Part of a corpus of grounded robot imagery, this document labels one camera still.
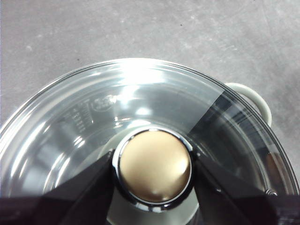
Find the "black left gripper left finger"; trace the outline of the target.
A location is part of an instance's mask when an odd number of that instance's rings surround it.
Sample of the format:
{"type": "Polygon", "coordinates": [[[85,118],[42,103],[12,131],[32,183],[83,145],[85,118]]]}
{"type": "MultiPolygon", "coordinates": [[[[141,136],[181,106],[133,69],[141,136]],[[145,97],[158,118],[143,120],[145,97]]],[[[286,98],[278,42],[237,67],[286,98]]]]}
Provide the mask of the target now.
{"type": "Polygon", "coordinates": [[[0,200],[2,225],[103,225],[112,202],[113,152],[39,196],[0,200]]]}

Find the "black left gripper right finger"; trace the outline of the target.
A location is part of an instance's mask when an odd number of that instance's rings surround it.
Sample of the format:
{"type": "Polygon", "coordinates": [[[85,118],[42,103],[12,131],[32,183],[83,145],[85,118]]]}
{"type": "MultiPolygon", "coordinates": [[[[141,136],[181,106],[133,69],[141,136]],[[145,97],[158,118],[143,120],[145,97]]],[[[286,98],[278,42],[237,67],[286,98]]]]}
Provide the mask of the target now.
{"type": "Polygon", "coordinates": [[[202,154],[194,156],[194,189],[206,225],[298,225],[299,195],[270,195],[202,154]]]}

